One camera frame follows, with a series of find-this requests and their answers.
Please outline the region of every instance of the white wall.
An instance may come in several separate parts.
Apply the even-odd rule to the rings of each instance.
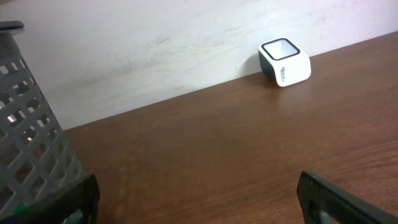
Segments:
[[[398,30],[397,0],[0,0],[71,128],[260,71],[261,42],[316,55]]]

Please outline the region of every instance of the brown wooden surface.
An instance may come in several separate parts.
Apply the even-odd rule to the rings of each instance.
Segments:
[[[287,88],[257,73],[68,130],[98,223],[303,223],[302,170],[398,215],[398,32],[311,62]]]

